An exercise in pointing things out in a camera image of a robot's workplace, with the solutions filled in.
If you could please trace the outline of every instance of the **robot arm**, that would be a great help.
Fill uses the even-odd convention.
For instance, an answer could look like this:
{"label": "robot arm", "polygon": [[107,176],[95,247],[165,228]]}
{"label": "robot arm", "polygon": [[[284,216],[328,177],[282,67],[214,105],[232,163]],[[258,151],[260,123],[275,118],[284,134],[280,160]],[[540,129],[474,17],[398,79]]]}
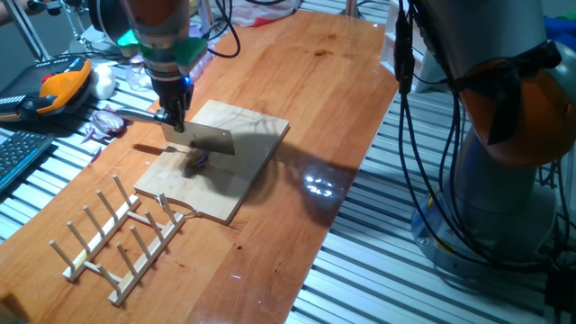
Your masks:
{"label": "robot arm", "polygon": [[548,42],[539,0],[411,0],[430,52],[498,163],[538,167],[576,140],[576,55]]}
{"label": "robot arm", "polygon": [[206,40],[188,37],[190,5],[187,0],[121,0],[131,31],[118,40],[126,56],[142,53],[161,109],[125,116],[171,125],[182,133],[185,112],[192,101],[188,74],[206,53]]}

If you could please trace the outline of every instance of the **black cable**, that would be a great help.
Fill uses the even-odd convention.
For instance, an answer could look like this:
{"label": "black cable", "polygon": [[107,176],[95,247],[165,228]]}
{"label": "black cable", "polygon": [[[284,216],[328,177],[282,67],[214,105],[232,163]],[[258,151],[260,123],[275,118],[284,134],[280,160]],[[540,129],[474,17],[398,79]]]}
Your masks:
{"label": "black cable", "polygon": [[569,225],[572,226],[572,228],[576,230],[576,223],[574,223],[573,221],[568,219],[566,216],[560,214],[559,212],[556,213],[556,216],[560,217],[561,219],[563,219],[565,221],[568,221]]}
{"label": "black cable", "polygon": [[274,1],[258,1],[258,0],[246,0],[253,5],[278,5],[284,2],[285,0],[274,0]]}
{"label": "black cable", "polygon": [[440,81],[426,81],[426,80],[422,80],[421,78],[419,78],[416,74],[413,75],[418,81],[420,81],[421,83],[427,84],[427,85],[442,85],[445,83],[448,83],[448,79],[444,78]]}
{"label": "black cable", "polygon": [[418,211],[418,215],[420,216],[420,218],[422,219],[422,222],[424,223],[424,226],[426,227],[426,229],[428,230],[428,232],[432,235],[432,237],[436,240],[436,242],[442,246],[442,248],[445,248],[446,251],[450,251],[451,253],[453,253],[455,256],[460,257],[463,260],[466,260],[468,262],[472,262],[475,264],[481,264],[481,265],[486,265],[488,266],[488,264],[485,264],[483,262],[480,262],[476,259],[473,259],[471,257],[465,256],[463,254],[461,254],[460,252],[454,250],[453,248],[449,247],[432,229],[432,226],[430,226],[430,223],[428,223],[427,218],[424,216],[424,212],[422,211],[422,209],[420,208],[420,204],[418,202],[418,198],[416,197],[416,194],[414,193],[414,188],[412,187],[412,182],[410,181],[410,174],[408,172],[408,167],[406,166],[406,157],[404,156],[404,144],[403,144],[403,133],[404,133],[404,111],[408,110],[409,107],[408,106],[408,98],[406,97],[405,94],[401,95],[401,99],[400,99],[400,125],[398,128],[398,148],[399,148],[399,155],[400,155],[400,163],[402,164],[402,172],[404,174],[404,178],[406,179],[406,186],[408,187],[408,192],[412,198],[412,201],[414,202],[414,205],[416,206],[416,210]]}
{"label": "black cable", "polygon": [[440,193],[444,192],[444,163],[446,162],[446,156],[448,155],[448,150],[450,149],[450,144],[452,143],[452,137],[454,136],[455,128],[456,127],[454,123],[452,123],[452,126],[450,127],[450,133],[448,134],[448,139],[446,139],[444,151],[442,152],[442,158],[440,159],[440,170],[438,172],[438,185],[440,187]]}
{"label": "black cable", "polygon": [[359,2],[359,3],[356,5],[356,8],[359,7],[360,5],[364,5],[364,4],[381,4],[381,5],[386,5],[385,3],[382,3],[382,2],[380,2],[380,1],[364,0],[364,1]]}
{"label": "black cable", "polygon": [[[400,2],[400,12],[401,15],[403,16],[404,12],[402,9],[403,5],[402,2]],[[413,5],[410,4],[410,10],[413,12]],[[412,30],[412,16],[409,16],[410,18],[410,32]],[[406,114],[406,118],[407,118],[407,124],[409,125],[409,135],[410,135],[410,140],[412,143],[412,149],[414,151],[414,155],[415,155],[415,159],[418,163],[418,168],[420,169],[420,173],[422,174],[422,177],[424,179],[425,184],[427,185],[427,189],[428,192],[430,194],[430,198],[434,201],[434,204],[436,205],[438,211],[440,212],[440,214],[443,216],[444,221],[446,222],[446,224],[451,228],[451,230],[454,232],[454,234],[472,251],[474,252],[477,256],[484,258],[487,262],[478,260],[476,258],[472,258],[469,256],[465,256],[459,252],[457,252],[453,247],[449,247],[441,238],[438,237],[438,235],[432,230],[431,226],[428,223],[428,220],[426,219],[426,217],[424,216],[424,212],[421,210],[418,199],[416,198],[416,195],[414,194],[414,189],[411,185],[411,181],[410,181],[410,175],[409,175],[409,171],[406,167],[406,161],[405,161],[405,156],[404,156],[404,151],[403,151],[403,130],[404,130],[404,114]],[[463,129],[462,132],[464,132],[464,126],[465,126],[465,120],[463,121]],[[457,94],[454,94],[454,116],[453,116],[453,127],[451,128],[451,136],[450,138],[452,138],[452,136],[454,136],[454,129],[456,129],[456,139],[455,139],[455,144],[454,144],[454,153],[453,153],[453,161],[452,161],[452,167],[451,167],[451,179],[450,179],[450,184],[452,186],[452,188],[454,188],[454,180],[455,180],[455,163],[456,163],[456,159],[458,157],[458,149],[459,149],[459,139],[458,136],[461,135],[460,133],[460,108],[458,105],[458,96]],[[513,270],[513,271],[517,271],[520,273],[537,273],[537,272],[541,272],[544,270],[547,270],[551,265],[554,264],[554,261],[549,258],[546,260],[542,260],[540,262],[533,262],[533,263],[518,263],[516,262],[515,264],[504,264],[502,263],[500,260],[496,260],[493,259],[491,256],[488,256],[486,253],[484,253],[484,251],[482,251],[482,249],[488,249],[487,247],[485,247],[484,245],[481,245],[479,242],[475,241],[473,239],[473,236],[470,235],[470,233],[467,233],[466,228],[463,225],[462,219],[459,217],[459,213],[457,208],[454,208],[454,213],[456,213],[457,215],[457,219],[454,219],[456,221],[457,225],[460,225],[460,227],[463,229],[463,234],[466,231],[465,234],[466,237],[464,237],[459,230],[457,230],[456,228],[454,228],[453,223],[447,218],[446,213],[443,211],[442,206],[440,205],[436,194],[434,192],[434,190],[432,189],[431,185],[429,184],[429,180],[428,177],[426,175],[426,171],[424,170],[424,167],[422,165],[422,161],[419,157],[419,153],[418,153],[418,148],[416,147],[416,141],[415,141],[415,136],[414,136],[414,130],[413,130],[413,125],[411,122],[411,116],[410,116],[410,107],[408,105],[408,97],[407,97],[407,93],[401,93],[401,102],[400,102],[400,127],[399,127],[399,148],[400,148],[400,162],[402,164],[402,171],[404,173],[404,177],[406,179],[407,182],[407,186],[409,189],[409,193],[410,196],[412,198],[412,201],[414,202],[416,209],[419,213],[420,218],[422,219],[423,223],[425,224],[427,230],[429,231],[429,233],[436,239],[436,242],[441,245],[443,248],[445,248],[447,251],[453,253],[455,256],[460,257],[461,259],[468,261],[468,262],[472,262],[475,264],[479,264],[482,266],[489,266],[489,267],[494,267],[494,268],[498,268],[498,269],[504,269],[504,270]],[[444,159],[446,159],[446,155],[447,155],[447,149],[445,149],[445,154],[444,154]],[[452,195],[453,195],[453,204],[455,206],[455,194],[454,194],[454,190],[451,190]]]}
{"label": "black cable", "polygon": [[[224,18],[224,20],[226,21],[226,24],[228,25],[228,27],[230,28],[230,31],[232,32],[232,34],[234,35],[234,40],[236,41],[236,52],[234,54],[221,54],[215,50],[212,49],[208,49],[208,51],[210,53],[212,53],[215,56],[221,57],[221,58],[225,58],[225,59],[234,59],[238,54],[240,54],[240,38],[238,37],[238,34],[236,33],[236,30],[234,29],[234,26],[232,25],[232,22],[230,21],[230,19],[228,18],[228,16],[226,16],[226,12],[224,12],[224,8],[222,8],[222,5],[216,1],[215,2],[216,5],[218,6],[218,9],[220,9],[220,12],[222,13],[222,17]],[[232,16],[232,5],[230,3],[230,17]]]}
{"label": "black cable", "polygon": [[[411,12],[413,12],[413,5],[410,4],[410,9]],[[403,15],[403,11],[402,11],[402,4],[400,4],[400,10],[399,10],[400,14]],[[413,20],[412,20],[412,14],[409,15],[409,32],[411,32],[413,29]],[[415,139],[415,135],[414,135],[414,129],[413,129],[413,125],[412,125],[412,120],[411,120],[411,116],[410,116],[410,107],[408,105],[408,97],[406,94],[401,94],[401,100],[400,100],[400,108],[405,111],[406,113],[406,119],[407,119],[407,123],[409,126],[409,135],[410,135],[410,141],[412,143],[412,150],[414,152],[414,157],[416,159],[416,162],[418,164],[418,168],[419,171],[422,175],[422,178],[424,180],[424,184],[426,185],[428,192],[430,193],[430,197],[432,198],[434,204],[436,205],[438,211],[440,212],[440,215],[442,216],[442,218],[444,219],[444,221],[446,222],[446,224],[448,225],[448,227],[450,228],[450,230],[452,230],[454,232],[454,234],[473,252],[475,252],[477,255],[479,255],[480,257],[491,261],[494,266],[498,266],[499,268],[503,268],[503,269],[507,269],[507,270],[516,270],[516,271],[521,271],[521,272],[525,272],[525,271],[534,271],[534,272],[540,272],[541,270],[538,269],[537,271],[535,270],[527,270],[527,266],[523,265],[521,266],[521,268],[519,266],[513,266],[513,265],[505,265],[502,264],[500,261],[494,260],[492,259],[490,256],[486,255],[486,253],[484,253],[479,247],[469,244],[468,240],[460,233],[460,231],[458,231],[455,227],[454,224],[448,219],[448,216],[446,214],[446,212],[444,211],[444,209],[442,208],[442,206],[440,205],[439,200],[437,199],[437,196],[434,192],[434,189],[432,188],[428,176],[426,175],[426,170],[424,169],[424,166],[422,164],[422,160],[419,156],[419,152],[418,152],[418,148],[416,147],[416,139]],[[453,153],[453,167],[451,169],[451,183],[454,181],[454,169],[455,169],[455,161],[457,159],[458,156],[458,136],[459,136],[459,129],[460,129],[460,107],[458,104],[458,94],[454,93],[454,116],[453,116],[453,123],[455,123],[455,127],[457,130],[456,133],[456,139],[455,139],[455,144],[454,144],[454,153]],[[453,253],[455,255],[457,255],[455,252],[455,250],[453,248],[449,248],[449,251],[453,251]],[[476,260],[476,259],[472,259],[467,257],[467,260],[474,260],[471,262],[477,263],[477,264],[482,264],[482,265],[489,265],[486,264],[485,262]]]}
{"label": "black cable", "polygon": [[[228,20],[232,21],[232,0],[229,0],[229,6],[230,6],[230,9],[229,9],[229,14],[228,14]],[[228,29],[228,25],[226,24],[226,20],[224,19],[224,17],[222,16],[222,17],[220,17],[220,19],[222,19],[222,21],[224,22],[224,28],[222,28],[216,35],[210,37],[208,39],[208,41],[212,41],[212,40],[219,38]]]}

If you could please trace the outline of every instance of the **cable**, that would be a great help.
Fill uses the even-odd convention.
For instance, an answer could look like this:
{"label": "cable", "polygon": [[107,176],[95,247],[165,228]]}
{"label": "cable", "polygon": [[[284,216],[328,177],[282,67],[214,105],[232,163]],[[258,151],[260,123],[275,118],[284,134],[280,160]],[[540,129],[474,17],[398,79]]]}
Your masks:
{"label": "cable", "polygon": [[[228,14],[228,20],[232,21],[232,0],[229,0],[229,14]],[[217,38],[219,38],[227,29],[228,29],[228,25],[226,24],[226,20],[224,19],[224,16],[220,17],[220,19],[224,22],[224,28],[222,28],[216,35],[210,37],[208,39],[208,41],[212,41],[215,40]]]}
{"label": "cable", "polygon": [[[220,12],[222,13],[222,17],[226,21],[226,24],[229,26],[230,31],[234,35],[234,40],[236,41],[236,52],[234,54],[221,54],[221,53],[219,53],[215,50],[212,50],[212,49],[208,49],[208,51],[217,57],[221,57],[221,58],[225,58],[225,59],[234,59],[238,54],[240,54],[240,50],[241,50],[240,38],[238,37],[238,34],[236,33],[236,30],[234,29],[232,22],[230,21],[228,16],[226,16],[226,12],[224,12],[224,8],[222,8],[222,5],[218,1],[216,1],[215,3],[218,6],[218,9],[220,9]],[[230,2],[229,14],[230,14],[230,17],[232,17],[232,3],[231,2]]]}
{"label": "cable", "polygon": [[246,2],[251,3],[253,5],[278,5],[284,1],[285,0],[274,0],[274,1],[246,0]]}
{"label": "cable", "polygon": [[561,219],[568,221],[569,225],[572,226],[573,229],[576,230],[576,223],[574,223],[573,221],[569,220],[566,216],[560,214],[559,212],[556,213],[557,217],[560,217]]}
{"label": "cable", "polygon": [[444,78],[444,79],[442,79],[442,80],[440,80],[440,81],[425,81],[425,80],[422,80],[422,79],[421,79],[419,76],[417,76],[416,74],[413,74],[413,76],[414,76],[418,81],[420,81],[421,83],[424,83],[424,84],[427,84],[427,85],[442,85],[442,84],[448,83],[448,79],[447,79],[447,78]]}
{"label": "cable", "polygon": [[380,1],[364,0],[364,1],[359,2],[359,3],[356,5],[356,8],[359,7],[360,5],[364,5],[364,4],[380,4],[380,5],[386,5],[385,3],[382,3],[382,2],[380,2]]}
{"label": "cable", "polygon": [[[413,4],[410,4],[410,12],[413,13]],[[400,12],[401,15],[400,16],[404,16],[404,12],[402,9],[402,2],[400,2]],[[412,15],[409,12],[409,31],[411,32],[412,30]],[[397,62],[396,65],[402,67],[403,64],[405,64],[406,62]],[[489,266],[489,267],[494,267],[494,268],[498,268],[498,269],[504,269],[504,270],[512,270],[512,271],[516,271],[516,272],[520,272],[520,273],[538,273],[541,271],[545,271],[547,269],[550,268],[550,266],[552,266],[554,264],[554,260],[559,256],[559,252],[562,252],[563,247],[558,249],[557,245],[554,245],[554,253],[550,255],[549,258],[545,259],[545,260],[541,260],[538,262],[518,262],[517,260],[512,260],[512,262],[509,263],[503,263],[502,260],[498,260],[498,259],[494,259],[492,256],[487,255],[487,253],[485,253],[483,250],[487,250],[489,253],[496,255],[495,251],[490,250],[488,247],[485,247],[484,245],[480,244],[478,241],[476,241],[474,239],[474,237],[467,231],[467,228],[464,226],[464,223],[462,221],[462,218],[460,217],[460,214],[458,212],[457,206],[455,204],[455,190],[454,190],[454,183],[455,183],[455,169],[456,169],[456,160],[458,158],[458,149],[459,149],[459,136],[464,135],[464,127],[465,127],[465,112],[463,113],[464,118],[463,118],[463,123],[462,125],[460,124],[460,107],[459,107],[459,100],[458,100],[458,94],[454,93],[453,98],[454,98],[454,116],[453,116],[453,125],[451,127],[451,131],[449,134],[449,139],[446,143],[445,146],[445,151],[443,154],[443,161],[442,166],[444,165],[444,163],[446,162],[446,155],[447,155],[447,151],[449,150],[449,145],[451,144],[452,141],[452,137],[455,135],[455,144],[454,144],[454,150],[453,150],[453,160],[452,160],[452,165],[451,165],[451,169],[450,169],[450,185],[451,185],[451,195],[452,195],[452,204],[454,207],[454,214],[453,215],[453,219],[455,224],[460,228],[459,230],[456,229],[454,227],[454,224],[451,220],[448,219],[445,211],[442,208],[442,205],[439,203],[436,194],[434,192],[434,190],[432,189],[430,182],[428,180],[428,177],[426,175],[426,171],[424,170],[421,158],[419,156],[418,153],[418,148],[416,145],[416,141],[415,141],[415,135],[414,135],[414,130],[413,130],[413,125],[412,125],[412,121],[411,121],[411,116],[410,116],[410,107],[408,105],[408,97],[407,97],[407,92],[406,93],[402,93],[401,94],[401,102],[400,102],[400,127],[399,127],[399,148],[400,148],[400,162],[402,164],[402,171],[404,173],[404,177],[406,179],[407,182],[407,187],[409,189],[409,193],[410,196],[412,198],[412,201],[414,202],[416,209],[419,213],[420,218],[422,219],[424,225],[426,226],[428,232],[434,237],[434,239],[436,239],[436,242],[442,246],[443,248],[445,248],[447,251],[453,253],[455,256],[460,257],[461,259],[471,262],[471,263],[475,263],[478,265],[482,265],[482,266]],[[453,247],[449,247],[441,238],[438,237],[438,235],[432,230],[431,226],[428,223],[428,220],[426,219],[424,212],[422,211],[422,209],[420,208],[418,199],[416,198],[416,195],[414,194],[414,189],[411,185],[411,181],[410,181],[410,174],[409,171],[406,167],[406,158],[404,156],[404,148],[403,148],[403,131],[404,131],[404,115],[406,115],[406,119],[407,119],[407,124],[409,126],[409,135],[410,135],[410,141],[412,144],[412,150],[414,151],[414,156],[415,159],[417,161],[418,164],[418,168],[420,170],[420,173],[422,175],[422,178],[424,179],[424,182],[427,186],[428,189],[428,193],[430,195],[430,198],[433,200],[436,208],[438,209],[439,213],[442,215],[444,221],[446,222],[446,224],[450,227],[450,229],[454,232],[454,234],[461,240],[462,243],[464,243],[473,253],[475,253],[478,257],[483,258],[485,261],[481,261],[477,258],[472,258],[466,255],[463,255],[462,253],[459,253],[458,251],[456,251]],[[442,172],[443,172],[443,168],[441,168],[440,171],[440,179],[441,179],[441,183],[442,184]],[[565,207],[565,200],[563,199],[563,189],[561,192],[562,195],[562,204],[564,207],[564,210],[567,214],[566,211],[566,207]]]}

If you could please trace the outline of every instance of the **knife blade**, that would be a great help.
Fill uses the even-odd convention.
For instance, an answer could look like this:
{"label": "knife blade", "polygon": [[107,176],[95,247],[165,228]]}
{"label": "knife blade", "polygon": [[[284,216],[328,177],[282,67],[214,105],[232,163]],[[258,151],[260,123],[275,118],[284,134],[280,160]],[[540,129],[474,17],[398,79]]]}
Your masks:
{"label": "knife blade", "polygon": [[175,144],[235,155],[234,140],[229,130],[185,121],[182,133],[174,131],[174,127],[167,124],[162,124],[162,132],[167,141]]}

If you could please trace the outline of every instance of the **metal rod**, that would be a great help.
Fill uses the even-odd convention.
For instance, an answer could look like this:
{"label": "metal rod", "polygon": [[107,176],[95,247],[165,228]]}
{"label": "metal rod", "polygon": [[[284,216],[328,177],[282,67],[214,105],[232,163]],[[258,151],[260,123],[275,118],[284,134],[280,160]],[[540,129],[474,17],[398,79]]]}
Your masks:
{"label": "metal rod", "polygon": [[28,19],[28,15],[17,0],[2,0],[6,11],[12,17],[18,32],[28,45],[28,49],[38,61],[46,61],[50,59],[50,54],[44,47],[40,37],[36,33],[34,26]]}
{"label": "metal rod", "polygon": [[54,239],[51,239],[48,244],[50,244],[50,246],[52,248],[54,248],[54,250],[56,251],[56,253],[58,253],[58,255],[62,258],[62,260],[64,260],[64,262],[66,262],[66,264],[70,267],[70,269],[72,269],[72,272],[74,272],[74,270],[76,269],[76,267],[74,266],[74,263],[72,262],[72,260],[70,260],[70,258],[64,253],[64,251],[62,251],[62,249],[58,246],[58,244],[56,244],[56,242],[54,242]]}
{"label": "metal rod", "polygon": [[170,218],[172,223],[176,224],[176,218],[174,218],[174,212],[170,208],[170,205],[168,204],[168,199],[166,198],[164,193],[160,193],[160,201],[164,205],[164,208],[166,209],[166,212],[168,213],[168,217]]}
{"label": "metal rod", "polygon": [[110,286],[111,286],[112,288],[114,288],[114,290],[115,290],[117,293],[120,293],[120,292],[121,292],[120,287],[119,287],[118,284],[114,281],[114,279],[112,279],[112,277],[110,276],[110,274],[108,274],[108,271],[106,271],[106,269],[104,269],[104,267],[103,267],[101,264],[98,264],[98,265],[96,266],[96,268],[98,268],[98,271],[100,271],[100,274],[102,275],[102,277],[104,277],[104,278],[108,281],[108,283],[110,284]]}
{"label": "metal rod", "polygon": [[140,236],[134,225],[130,226],[130,230],[132,231],[132,234],[134,234],[134,238],[136,238],[136,240],[138,241],[138,244],[142,248],[142,251],[144,251],[146,257],[150,257],[150,251],[148,251],[148,247],[146,246],[146,244],[144,244],[142,237]]}
{"label": "metal rod", "polygon": [[152,218],[152,215],[150,214],[150,211],[144,211],[144,214],[146,215],[146,218],[148,219],[148,221],[150,222],[150,226],[152,227],[152,229],[154,229],[154,231],[156,232],[156,235],[158,236],[158,238],[162,241],[164,240],[164,235],[162,235],[162,232],[160,231],[160,229],[158,228],[158,226],[156,225],[156,222],[154,221],[154,219]]}
{"label": "metal rod", "polygon": [[98,230],[98,233],[100,233],[100,237],[103,238],[104,237],[104,230],[100,227],[100,224],[98,224],[98,220],[96,220],[96,217],[94,217],[94,215],[92,214],[92,212],[90,211],[88,206],[84,205],[83,208],[84,208],[84,212],[86,213],[86,215],[88,215],[88,218],[90,219],[90,221],[92,221],[92,223],[94,224],[94,226]]}
{"label": "metal rod", "polygon": [[198,15],[200,16],[200,32],[205,34],[214,25],[214,17],[210,8],[210,0],[200,0],[198,4]]}
{"label": "metal rod", "polygon": [[112,215],[112,218],[114,218],[114,221],[118,221],[118,216],[116,215],[116,211],[114,211],[114,209],[112,208],[112,206],[110,205],[110,203],[108,202],[106,197],[104,197],[104,194],[102,193],[102,191],[96,190],[96,194],[98,194],[98,197],[100,197],[100,200],[102,201],[102,203],[104,204],[104,206],[106,207],[108,212]]}
{"label": "metal rod", "polygon": [[80,235],[78,230],[74,227],[74,224],[72,224],[72,221],[67,222],[66,225],[72,231],[72,234],[74,234],[74,236],[76,237],[78,242],[80,242],[82,247],[84,247],[84,250],[86,250],[86,253],[90,253],[90,247],[86,244],[86,241],[84,241],[84,239],[82,238],[82,235]]}
{"label": "metal rod", "polygon": [[346,9],[344,9],[344,14],[349,17],[358,18],[358,15],[356,14],[356,0],[346,0]]}
{"label": "metal rod", "polygon": [[132,203],[130,202],[128,195],[126,194],[126,191],[124,191],[124,187],[120,183],[120,179],[118,178],[118,175],[113,175],[112,178],[114,178],[114,182],[116,183],[116,185],[118,185],[118,189],[120,190],[120,193],[122,194],[122,197],[124,197],[124,200],[126,201],[126,203],[129,206],[132,206]]}
{"label": "metal rod", "polygon": [[133,275],[136,275],[136,269],[134,268],[134,265],[132,264],[132,262],[128,258],[128,255],[126,254],[126,250],[124,249],[124,247],[122,247],[122,244],[120,244],[120,242],[118,242],[118,243],[116,243],[116,247],[118,248],[118,251],[120,252],[120,255],[122,256],[122,258],[124,259],[124,262],[126,262],[126,266],[128,266],[128,269],[130,270],[130,272],[132,272]]}

